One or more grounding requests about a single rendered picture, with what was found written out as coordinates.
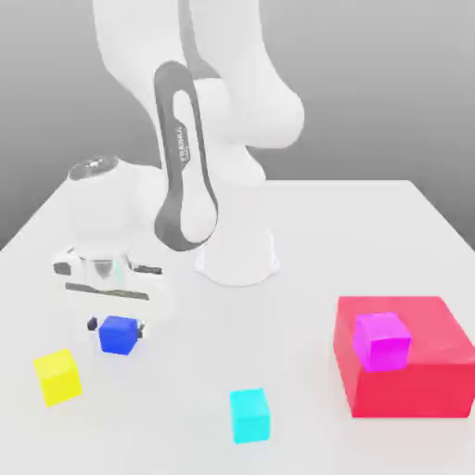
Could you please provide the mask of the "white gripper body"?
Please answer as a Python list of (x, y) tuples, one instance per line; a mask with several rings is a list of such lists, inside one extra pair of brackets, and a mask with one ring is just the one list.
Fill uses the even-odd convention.
[(60, 278), (58, 286), (77, 318), (108, 315), (169, 317), (169, 289), (161, 276), (136, 276), (123, 289), (99, 289), (69, 277)]

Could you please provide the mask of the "small blue cube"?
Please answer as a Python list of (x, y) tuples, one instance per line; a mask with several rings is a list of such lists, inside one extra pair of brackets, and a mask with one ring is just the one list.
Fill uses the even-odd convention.
[(104, 353), (128, 355), (138, 340), (138, 321), (135, 318), (109, 315), (98, 329)]

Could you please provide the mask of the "small yellow cube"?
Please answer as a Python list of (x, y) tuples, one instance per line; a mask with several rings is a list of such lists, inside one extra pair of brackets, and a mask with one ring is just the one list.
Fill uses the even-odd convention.
[(69, 349), (36, 358), (33, 364), (47, 407), (82, 393), (79, 370)]

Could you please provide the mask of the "small cyan cube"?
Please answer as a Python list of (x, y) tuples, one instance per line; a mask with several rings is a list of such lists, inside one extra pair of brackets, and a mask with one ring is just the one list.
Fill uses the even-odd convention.
[(263, 388), (230, 392), (230, 416), (234, 443), (270, 439), (271, 413)]

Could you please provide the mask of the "small magenta cube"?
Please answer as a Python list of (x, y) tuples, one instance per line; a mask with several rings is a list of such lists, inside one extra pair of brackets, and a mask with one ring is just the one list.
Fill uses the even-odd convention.
[(411, 333), (394, 312), (355, 317), (353, 349), (366, 372), (405, 368), (411, 342)]

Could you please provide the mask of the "large red box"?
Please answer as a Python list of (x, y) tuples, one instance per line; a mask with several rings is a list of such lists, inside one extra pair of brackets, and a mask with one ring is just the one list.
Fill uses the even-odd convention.
[[(353, 349), (357, 315), (394, 312), (412, 335), (407, 366), (366, 372)], [(333, 350), (353, 417), (464, 418), (475, 400), (475, 345), (437, 296), (341, 296)]]

